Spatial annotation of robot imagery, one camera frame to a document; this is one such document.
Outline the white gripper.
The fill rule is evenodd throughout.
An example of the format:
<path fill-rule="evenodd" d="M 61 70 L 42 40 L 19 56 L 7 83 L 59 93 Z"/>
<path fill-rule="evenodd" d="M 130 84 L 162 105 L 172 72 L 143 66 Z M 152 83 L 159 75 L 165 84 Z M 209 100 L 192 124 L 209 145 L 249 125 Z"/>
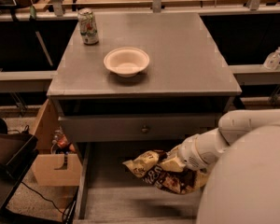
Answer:
<path fill-rule="evenodd" d="M 180 146 L 172 148 L 159 166 L 167 172 L 183 172 L 185 167 L 192 171 L 206 168 L 217 160 L 216 155 L 209 149 L 208 143 L 200 140 L 195 134 L 186 138 Z"/>

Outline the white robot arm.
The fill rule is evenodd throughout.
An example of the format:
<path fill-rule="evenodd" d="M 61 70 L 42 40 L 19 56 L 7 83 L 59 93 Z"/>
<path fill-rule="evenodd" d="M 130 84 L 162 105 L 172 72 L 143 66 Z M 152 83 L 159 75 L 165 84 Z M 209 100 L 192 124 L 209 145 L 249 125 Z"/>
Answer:
<path fill-rule="evenodd" d="M 280 109 L 231 111 L 172 149 L 161 167 L 212 169 L 196 224 L 280 224 Z"/>

